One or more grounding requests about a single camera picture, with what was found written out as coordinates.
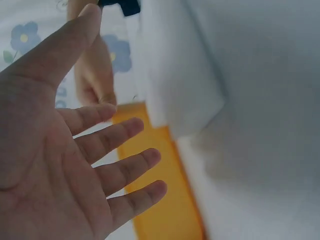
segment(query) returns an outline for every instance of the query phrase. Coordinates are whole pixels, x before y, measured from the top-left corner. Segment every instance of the blue flower print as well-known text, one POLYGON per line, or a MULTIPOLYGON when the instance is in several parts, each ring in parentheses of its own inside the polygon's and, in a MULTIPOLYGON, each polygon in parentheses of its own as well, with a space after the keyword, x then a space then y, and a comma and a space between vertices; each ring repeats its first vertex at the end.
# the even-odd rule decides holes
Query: blue flower print
POLYGON ((11 31, 11 47, 21 55, 29 52, 40 42, 38 25, 34 21, 26 25, 17 25, 11 31))
POLYGON ((112 61, 113 73, 126 73, 132 67, 130 46, 127 41, 119 40, 115 35, 104 35, 103 40, 108 45, 112 61))

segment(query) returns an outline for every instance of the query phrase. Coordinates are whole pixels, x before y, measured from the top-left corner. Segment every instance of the dark object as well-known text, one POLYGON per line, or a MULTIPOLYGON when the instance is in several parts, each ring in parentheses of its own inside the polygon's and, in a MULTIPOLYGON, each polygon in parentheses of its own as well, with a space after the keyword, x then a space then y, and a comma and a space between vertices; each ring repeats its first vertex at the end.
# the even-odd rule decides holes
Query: dark object
POLYGON ((140 5, 137 0, 99 0, 100 7, 119 4, 125 17, 140 13, 140 5))

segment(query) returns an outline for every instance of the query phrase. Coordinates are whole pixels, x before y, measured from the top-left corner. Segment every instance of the orange stripe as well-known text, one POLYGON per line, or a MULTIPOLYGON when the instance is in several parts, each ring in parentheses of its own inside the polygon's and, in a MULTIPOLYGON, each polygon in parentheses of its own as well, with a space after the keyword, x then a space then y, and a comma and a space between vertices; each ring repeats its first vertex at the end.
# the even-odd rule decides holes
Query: orange stripe
POLYGON ((144 104, 119 107, 113 122, 119 123, 132 117, 144 121, 144 132, 118 148, 119 158, 156 148, 161 152, 162 161, 127 186, 126 191, 133 192, 156 180, 164 180, 168 184, 163 200, 133 220, 138 239, 204 240, 202 219, 168 128, 152 128, 144 104))

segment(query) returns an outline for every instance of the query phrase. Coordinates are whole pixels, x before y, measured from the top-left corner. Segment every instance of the open palm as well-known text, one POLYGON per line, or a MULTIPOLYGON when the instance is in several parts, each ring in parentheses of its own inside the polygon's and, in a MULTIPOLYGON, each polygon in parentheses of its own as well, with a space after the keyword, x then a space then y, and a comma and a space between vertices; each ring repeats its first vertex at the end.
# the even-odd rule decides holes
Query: open palm
POLYGON ((106 199, 159 162, 148 149, 92 168, 143 130, 129 119, 75 138, 116 109, 55 109, 58 85, 99 33, 100 9, 88 5, 38 47, 0 73, 0 239, 104 239, 157 203, 166 185, 106 199))

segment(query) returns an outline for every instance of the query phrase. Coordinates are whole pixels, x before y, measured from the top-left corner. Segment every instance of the green leaf print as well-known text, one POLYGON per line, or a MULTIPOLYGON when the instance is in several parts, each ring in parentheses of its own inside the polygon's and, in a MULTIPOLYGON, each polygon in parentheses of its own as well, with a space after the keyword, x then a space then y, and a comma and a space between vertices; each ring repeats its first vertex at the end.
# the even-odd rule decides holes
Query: green leaf print
POLYGON ((3 59, 6 64, 11 64, 14 61, 14 56, 9 51, 3 51, 3 59))

